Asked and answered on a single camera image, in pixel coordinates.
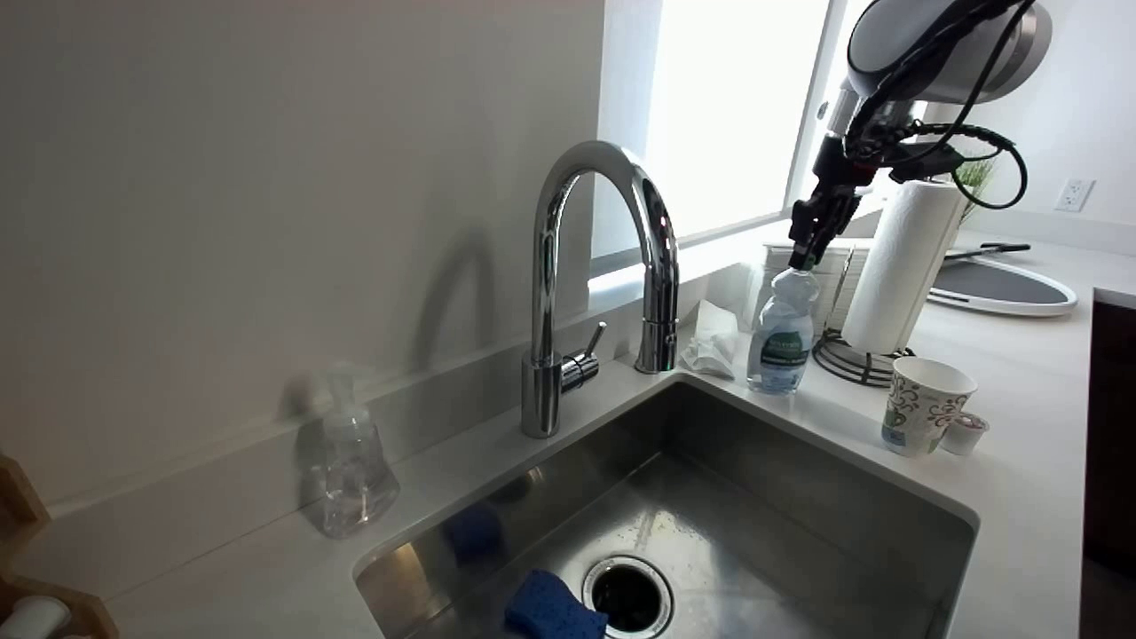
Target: sink basin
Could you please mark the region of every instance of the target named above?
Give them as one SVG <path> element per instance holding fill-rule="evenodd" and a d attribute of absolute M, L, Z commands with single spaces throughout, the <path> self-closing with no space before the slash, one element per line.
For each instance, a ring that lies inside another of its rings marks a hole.
<path fill-rule="evenodd" d="M 357 573 L 385 636 L 506 636 L 547 567 L 611 636 L 947 636 L 976 518 L 689 380 Z"/>

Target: black cable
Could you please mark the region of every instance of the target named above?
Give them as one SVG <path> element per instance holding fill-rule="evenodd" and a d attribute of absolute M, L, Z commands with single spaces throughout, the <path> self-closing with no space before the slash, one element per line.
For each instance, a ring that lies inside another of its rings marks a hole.
<path fill-rule="evenodd" d="M 987 56 L 976 86 L 968 89 L 968 95 L 967 95 L 956 125 L 951 125 L 951 128 L 943 133 L 943 139 L 936 139 L 936 147 L 929 147 L 929 151 L 947 147 L 951 134 L 967 125 L 968 112 L 976 106 L 982 86 L 987 86 L 989 76 L 995 76 L 995 66 L 998 66 L 998 56 L 1001 56 L 1001 49 L 1005 49 L 1008 38 L 1014 35 L 1014 28 L 1019 28 L 1019 22 L 1024 22 L 1024 16 L 1026 16 L 1029 6 L 1032 6 L 1032 0 L 1024 0 L 1019 10 L 1013 16 L 1013 22 L 1001 28 L 1001 35 L 998 35 L 998 43 L 995 43 L 995 49 L 989 49 L 989 56 Z M 863 141 L 863 128 L 866 128 L 871 119 L 882 112 L 882 102 L 895 93 L 895 86 L 904 81 L 912 68 L 927 66 L 927 56 L 932 56 L 943 43 L 957 43 L 957 31 L 974 31 L 974 28 L 981 24 L 981 22 L 974 22 L 974 19 L 987 22 L 982 10 L 974 6 L 974 16 L 967 16 L 967 19 L 957 19 L 957 22 L 947 22 L 947 24 L 942 24 L 936 31 L 923 35 L 923 38 L 917 43 L 917 49 L 909 49 L 909 54 L 897 61 L 897 71 L 891 71 L 891 76 L 876 86 L 876 93 L 863 101 L 863 106 L 854 112 L 854 119 L 852 119 L 852 125 L 848 125 L 848 141 Z"/>
<path fill-rule="evenodd" d="M 987 163 L 998 161 L 1005 151 L 982 152 L 982 158 L 961 158 L 961 163 Z"/>
<path fill-rule="evenodd" d="M 1029 167 L 1026 167 L 1026 161 L 1024 161 L 1024 152 L 1014 151 L 1014 147 L 1005 147 L 1005 152 L 1014 161 L 1014 167 L 1019 167 L 1019 192 L 1013 194 L 1013 199 L 1005 199 L 1005 202 L 987 202 L 987 199 L 981 199 L 976 192 L 968 192 L 967 186 L 961 186 L 961 177 L 957 177 L 957 167 L 951 171 L 951 181 L 956 181 L 956 189 L 961 192 L 961 199 L 968 199 L 974 208 L 982 208 L 982 211 L 1013 211 L 1014 202 L 1024 202 L 1026 199 L 1026 192 L 1029 192 Z"/>
<path fill-rule="evenodd" d="M 1014 161 L 1014 167 L 1019 167 L 1019 192 L 1014 192 L 1013 199 L 1005 199 L 1005 202 L 987 202 L 987 199 L 981 199 L 974 189 L 961 186 L 957 167 L 956 167 L 956 171 L 951 171 L 951 181 L 956 181 L 956 189 L 961 192 L 961 199 L 968 199 L 974 208 L 982 208 L 982 211 L 1013 211 L 1014 202 L 1026 199 L 1026 192 L 1029 192 L 1029 167 L 1026 167 L 1026 158 L 1014 151 L 1013 139 L 1005 139 L 1005 134 L 998 134 L 998 133 L 989 133 L 989 128 L 974 128 L 974 125 L 912 125 L 904 134 L 943 134 L 947 128 L 951 128 L 956 134 L 981 139 L 981 141 L 995 147 L 995 152 L 989 152 L 987 161 L 1008 152 L 1008 158 Z"/>
<path fill-rule="evenodd" d="M 936 147 L 947 147 L 947 141 L 956 139 L 956 133 L 967 125 L 968 112 L 976 106 L 976 101 L 982 95 L 982 89 L 987 89 L 987 81 L 989 81 L 989 76 L 995 76 L 995 66 L 998 66 L 998 56 L 1001 56 L 1001 49 L 1005 49 L 1008 38 L 1019 31 L 1019 22 L 1026 19 L 1029 6 L 1032 6 L 1032 0 L 1024 0 L 1019 10 L 1014 10 L 1014 19 L 1005 22 L 1005 28 L 1001 28 L 1001 35 L 998 35 L 998 43 L 995 43 L 995 49 L 989 49 L 981 80 L 974 81 L 974 89 L 968 89 L 968 95 L 967 95 L 967 102 L 961 102 L 951 133 L 947 133 Z"/>

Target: soap dispenser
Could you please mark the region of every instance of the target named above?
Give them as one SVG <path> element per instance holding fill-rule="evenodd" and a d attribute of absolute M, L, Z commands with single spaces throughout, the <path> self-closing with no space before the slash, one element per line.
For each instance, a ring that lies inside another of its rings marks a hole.
<path fill-rule="evenodd" d="M 801 380 L 813 353 L 815 275 L 782 271 L 770 281 L 770 301 L 755 316 L 749 346 L 749 387 L 788 396 Z"/>
<path fill-rule="evenodd" d="M 377 521 L 398 502 L 398 480 L 348 365 L 329 373 L 329 412 L 319 421 L 309 474 L 309 518 L 334 540 Z"/>

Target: paper towel roll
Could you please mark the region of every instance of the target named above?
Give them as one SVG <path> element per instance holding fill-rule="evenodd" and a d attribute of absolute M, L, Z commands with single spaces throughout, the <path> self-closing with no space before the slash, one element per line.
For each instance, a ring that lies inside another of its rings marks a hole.
<path fill-rule="evenodd" d="M 951 249 L 967 199 L 956 186 L 909 181 L 889 202 L 841 338 L 854 353 L 909 346 L 927 289 Z"/>

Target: white wall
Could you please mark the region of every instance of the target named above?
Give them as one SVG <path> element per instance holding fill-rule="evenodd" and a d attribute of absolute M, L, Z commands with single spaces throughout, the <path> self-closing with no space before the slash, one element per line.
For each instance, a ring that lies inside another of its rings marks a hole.
<path fill-rule="evenodd" d="M 1019 211 L 1058 215 L 1069 177 L 1092 177 L 1098 189 L 1082 221 L 1136 223 L 1136 5 L 1134 0 L 1042 0 L 1053 16 L 1053 43 L 1042 68 L 1008 101 L 981 112 L 976 125 L 998 125 L 1019 141 L 1032 189 Z"/>
<path fill-rule="evenodd" d="M 52 509 L 273 429 L 290 380 L 523 342 L 601 0 L 0 5 L 0 451 Z"/>

